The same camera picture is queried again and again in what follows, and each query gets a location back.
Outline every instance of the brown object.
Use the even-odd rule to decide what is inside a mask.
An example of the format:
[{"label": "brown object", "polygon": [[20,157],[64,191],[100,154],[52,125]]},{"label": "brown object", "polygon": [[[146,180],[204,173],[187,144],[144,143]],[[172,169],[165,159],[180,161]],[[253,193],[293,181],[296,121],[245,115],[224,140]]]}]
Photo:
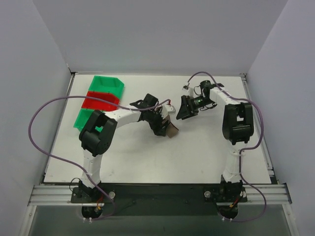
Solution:
[{"label": "brown object", "polygon": [[175,125],[173,125],[173,123],[171,122],[171,117],[167,116],[163,123],[166,122],[167,120],[170,121],[170,124],[168,125],[168,127],[166,128],[166,135],[169,138],[173,138],[174,136],[176,136],[178,134],[179,129],[175,127]]}]

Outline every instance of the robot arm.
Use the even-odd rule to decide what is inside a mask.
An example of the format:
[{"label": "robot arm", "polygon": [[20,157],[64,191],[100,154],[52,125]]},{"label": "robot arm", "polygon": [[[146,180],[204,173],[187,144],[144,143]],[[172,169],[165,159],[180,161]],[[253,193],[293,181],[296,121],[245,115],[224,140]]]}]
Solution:
[{"label": "robot arm", "polygon": [[227,154],[226,166],[223,172],[223,178],[226,182],[238,183],[241,180],[239,175],[239,151],[245,148],[250,136],[253,135],[253,115],[252,105],[235,101],[227,96],[222,84],[221,88],[211,84],[206,80],[200,83],[201,95],[193,98],[189,85],[184,89],[189,92],[189,96],[182,96],[181,108],[176,119],[187,119],[196,116],[199,108],[208,107],[209,109],[219,106],[224,109],[222,132],[225,139],[229,142],[229,151]]},{"label": "robot arm", "polygon": [[[178,129],[171,123],[169,115],[176,113],[170,104],[146,111],[133,111],[131,109],[146,109],[157,104],[158,99],[147,94],[144,100],[131,103],[130,110],[119,109],[112,112],[94,111],[86,125],[82,129],[79,139],[84,150],[84,168],[96,183],[100,183],[100,166],[103,154],[109,149],[115,130],[123,125],[145,120],[149,123],[154,134],[157,136],[173,137]],[[96,127],[103,127],[98,132]],[[79,187],[88,195],[93,194],[95,187],[83,173]]]}]

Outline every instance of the cable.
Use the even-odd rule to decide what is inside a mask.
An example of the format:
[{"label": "cable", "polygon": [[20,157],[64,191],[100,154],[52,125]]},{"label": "cable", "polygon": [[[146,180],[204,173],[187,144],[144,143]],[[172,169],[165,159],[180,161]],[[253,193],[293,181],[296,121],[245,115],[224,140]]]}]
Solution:
[{"label": "cable", "polygon": [[199,87],[199,86],[195,86],[195,87],[193,87],[193,92],[194,92],[197,96],[201,96],[202,94],[198,94],[198,93],[196,93],[196,90],[195,90],[195,89],[196,89],[197,87]]},{"label": "cable", "polygon": [[114,203],[114,201],[109,197],[109,195],[103,190],[101,189],[91,178],[91,176],[88,174],[87,170],[73,162],[73,161],[70,161],[70,160],[67,160],[67,159],[64,159],[62,157],[59,157],[59,156],[56,156],[56,155],[53,155],[45,150],[43,150],[42,148],[40,148],[34,141],[33,137],[32,137],[32,125],[33,125],[33,122],[36,118],[36,116],[38,115],[38,113],[44,108],[46,107],[48,104],[52,103],[52,102],[55,102],[55,101],[59,101],[59,100],[64,100],[64,99],[70,99],[70,98],[89,98],[89,99],[92,99],[92,100],[96,100],[96,101],[101,101],[101,102],[105,102],[107,104],[110,104],[110,105],[113,105],[115,107],[119,107],[121,109],[125,109],[125,110],[131,110],[131,111],[147,111],[147,110],[150,110],[150,109],[154,109],[158,106],[161,106],[162,104],[168,102],[170,104],[170,101],[169,99],[166,99],[165,101],[153,106],[153,107],[149,107],[149,108],[142,108],[142,109],[134,109],[134,108],[127,108],[127,107],[124,107],[124,106],[121,106],[121,105],[117,105],[115,103],[112,103],[112,102],[108,102],[106,100],[103,100],[103,99],[100,99],[100,98],[96,98],[96,97],[89,97],[89,96],[81,96],[81,95],[78,95],[78,96],[63,96],[63,97],[57,97],[57,98],[54,98],[46,103],[44,103],[40,108],[38,108],[38,110],[34,113],[34,115],[32,116],[31,120],[30,120],[30,123],[29,123],[29,128],[28,128],[28,134],[29,134],[29,140],[31,142],[31,144],[37,149],[39,150],[40,152],[42,152],[43,154],[47,155],[47,156],[50,156],[52,158],[55,158],[57,160],[60,160],[60,161],[64,161],[64,162],[67,162],[67,163],[70,163],[78,168],[80,168],[87,176],[87,178],[89,179],[89,181],[95,186],[95,188],[97,188],[106,198],[108,198],[108,200],[112,203],[114,209],[113,209],[113,212],[108,214],[108,215],[104,215],[102,217],[99,217],[97,219],[93,219],[93,220],[101,220],[101,219],[105,219],[105,218],[108,218],[110,216],[112,216],[114,213],[115,213],[115,210],[116,210],[116,204]]},{"label": "cable", "polygon": [[121,208],[120,210],[117,210],[117,212],[115,213],[115,215],[118,215],[119,213],[121,213],[122,211],[126,210],[129,207],[133,207],[136,205],[136,201],[132,200],[131,204],[128,204],[127,206],[124,206],[123,208]]},{"label": "cable", "polygon": [[209,110],[209,109],[214,109],[216,106],[217,106],[216,103],[212,103],[212,107],[204,106],[204,107],[201,107],[199,110],[200,110],[201,112],[204,112],[204,111]]},{"label": "cable", "polygon": [[98,204],[101,203],[103,201],[103,199],[104,199],[104,195],[100,196],[100,198],[96,201],[96,207],[99,210],[101,210],[101,208]]},{"label": "cable", "polygon": [[73,192],[73,190],[71,189],[71,184],[72,184],[72,182],[73,182],[75,179],[81,180],[80,178],[77,178],[77,177],[76,177],[76,178],[73,178],[73,179],[70,181],[69,189],[70,189],[71,192]]},{"label": "cable", "polygon": [[258,193],[261,194],[262,198],[264,199],[264,208],[262,210],[262,212],[258,215],[258,216],[255,216],[255,217],[252,217],[252,218],[249,218],[249,219],[244,219],[244,220],[232,220],[232,222],[239,222],[239,223],[242,223],[242,222],[248,222],[248,221],[252,221],[252,220],[256,220],[258,218],[260,218],[265,212],[266,212],[266,209],[267,209],[267,200],[266,200],[266,197],[265,195],[258,189],[256,188],[254,185],[252,185],[251,183],[248,183],[247,180],[245,180],[245,178],[243,177],[243,174],[242,174],[242,151],[245,151],[245,150],[253,150],[253,149],[256,149],[259,147],[259,145],[261,144],[262,142],[262,139],[263,139],[263,135],[264,135],[264,121],[263,121],[263,118],[262,118],[262,114],[261,114],[261,110],[259,109],[259,107],[251,100],[249,99],[246,99],[246,98],[236,98],[236,97],[233,97],[231,96],[228,92],[224,91],[219,85],[218,83],[216,82],[215,78],[208,72],[206,71],[199,71],[197,73],[194,73],[189,79],[188,79],[188,83],[190,82],[190,80],[195,77],[196,75],[198,74],[206,74],[208,75],[212,81],[214,82],[214,84],[226,95],[226,96],[229,96],[231,99],[235,100],[235,101],[246,101],[246,102],[249,102],[251,103],[255,109],[257,110],[258,112],[258,116],[259,116],[259,121],[260,121],[260,136],[259,136],[259,139],[258,139],[258,142],[255,146],[253,147],[245,147],[245,148],[242,148],[240,149],[240,157],[239,157],[239,172],[240,172],[240,177],[242,179],[242,181],[244,181],[247,185],[249,185],[250,187],[252,187],[253,189],[255,189]]}]

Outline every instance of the white table surface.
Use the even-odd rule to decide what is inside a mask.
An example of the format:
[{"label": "white table surface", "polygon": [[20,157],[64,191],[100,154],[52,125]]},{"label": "white table surface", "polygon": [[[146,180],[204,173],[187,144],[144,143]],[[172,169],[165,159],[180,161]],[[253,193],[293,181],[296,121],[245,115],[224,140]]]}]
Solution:
[{"label": "white table surface", "polygon": [[[106,75],[118,77],[125,84],[121,105],[143,99],[147,93],[160,101],[170,98],[179,110],[183,84],[188,76]],[[76,75],[70,95],[86,95],[94,75]],[[196,86],[205,76],[195,77]],[[246,97],[240,77],[216,77],[231,95]],[[79,130],[73,124],[83,99],[69,99],[52,149],[54,155],[83,164]],[[219,183],[227,155],[227,141],[222,134],[223,109],[199,112],[186,120],[172,122],[179,128],[176,137],[158,137],[145,121],[131,123],[116,130],[109,150],[104,154],[100,177],[111,183]],[[257,132],[248,146],[258,140]],[[261,148],[246,151],[244,177],[251,183],[271,183]],[[82,171],[68,163],[50,158],[46,183],[70,182]]]}]

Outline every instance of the white wall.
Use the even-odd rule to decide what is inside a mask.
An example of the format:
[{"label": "white wall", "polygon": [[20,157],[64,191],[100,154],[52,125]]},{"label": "white wall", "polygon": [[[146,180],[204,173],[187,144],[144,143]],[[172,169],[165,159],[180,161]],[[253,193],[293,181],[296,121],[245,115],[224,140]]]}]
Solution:
[{"label": "white wall", "polygon": [[[70,72],[31,0],[0,2],[0,235],[17,235],[32,186],[47,161],[28,140],[28,123],[45,101],[66,93]],[[63,103],[36,120],[49,150]]]},{"label": "white wall", "polygon": [[289,0],[248,72],[265,138],[298,228],[315,235],[315,1]]},{"label": "white wall", "polygon": [[71,71],[246,73],[287,0],[33,0]]}]

